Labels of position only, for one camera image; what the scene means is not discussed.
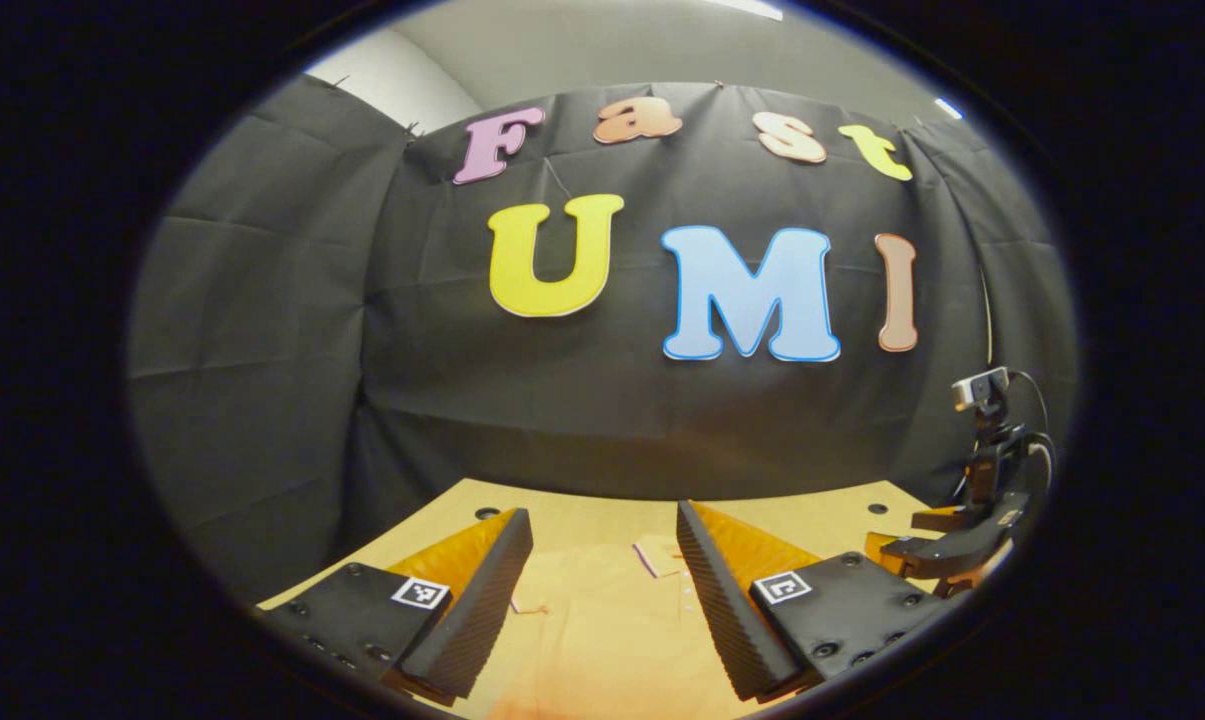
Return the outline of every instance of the white wall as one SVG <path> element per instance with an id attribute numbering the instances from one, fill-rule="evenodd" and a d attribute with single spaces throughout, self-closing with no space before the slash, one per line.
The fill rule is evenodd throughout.
<path id="1" fill-rule="evenodd" d="M 776 22 L 704 0 L 447 0 L 393 28 L 484 110 L 593 85 L 722 81 L 899 126 L 950 118 L 934 82 L 805 8 Z"/>
<path id="2" fill-rule="evenodd" d="M 349 76 L 340 82 L 341 90 L 357 95 L 400 126 L 418 122 L 415 135 L 436 131 L 482 111 L 455 78 L 389 28 L 346 45 L 305 72 L 329 83 Z"/>

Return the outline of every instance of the letter u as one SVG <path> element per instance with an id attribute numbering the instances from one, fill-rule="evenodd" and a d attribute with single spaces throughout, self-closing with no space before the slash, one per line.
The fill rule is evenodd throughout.
<path id="1" fill-rule="evenodd" d="M 570 315 L 601 295 L 611 272 L 611 216 L 624 208 L 619 195 L 584 195 L 566 203 L 575 218 L 575 268 L 566 279 L 535 279 L 535 234 L 548 218 L 547 205 L 515 205 L 487 220 L 490 295 L 504 309 L 524 318 Z"/>

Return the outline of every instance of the ridged foam pad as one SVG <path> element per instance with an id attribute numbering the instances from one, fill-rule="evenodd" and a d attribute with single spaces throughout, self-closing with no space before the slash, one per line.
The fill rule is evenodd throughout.
<path id="1" fill-rule="evenodd" d="M 717 537 L 722 538 L 722 545 L 716 542 Z M 740 700 L 766 700 L 788 692 L 804 667 L 768 628 L 747 594 L 750 583 L 768 576 L 758 574 L 742 582 L 733 569 L 750 573 L 752 568 L 771 568 L 772 563 L 784 566 L 783 569 L 771 571 L 770 574 L 775 574 L 818 562 L 819 559 L 752 525 L 690 501 L 678 502 L 678 547 L 735 696 Z M 776 559 L 768 560 L 768 550 L 775 550 Z"/>
<path id="2" fill-rule="evenodd" d="M 441 694 L 468 697 L 500 637 L 509 602 L 531 550 L 527 511 L 504 511 L 393 565 L 393 573 L 451 586 L 455 601 L 402 661 L 401 669 Z"/>

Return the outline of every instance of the letter m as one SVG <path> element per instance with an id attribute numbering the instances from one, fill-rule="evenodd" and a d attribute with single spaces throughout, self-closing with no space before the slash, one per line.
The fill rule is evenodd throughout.
<path id="1" fill-rule="evenodd" d="M 781 229 L 757 275 L 717 228 L 672 228 L 660 243 L 678 259 L 678 331 L 665 340 L 665 355 L 674 360 L 721 355 L 722 340 L 711 324 L 716 305 L 740 355 L 753 355 L 778 307 L 780 331 L 771 337 L 771 355 L 798 362 L 837 358 L 841 346 L 831 336 L 825 299 L 829 238 L 823 234 Z"/>

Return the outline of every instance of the screw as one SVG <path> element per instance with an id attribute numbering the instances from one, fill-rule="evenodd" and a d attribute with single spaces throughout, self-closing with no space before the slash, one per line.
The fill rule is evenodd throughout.
<path id="1" fill-rule="evenodd" d="M 375 660 L 381 662 L 393 661 L 393 656 L 384 650 L 384 648 L 378 647 L 378 644 L 369 644 L 369 647 L 366 647 L 366 655 L 372 656 Z"/>

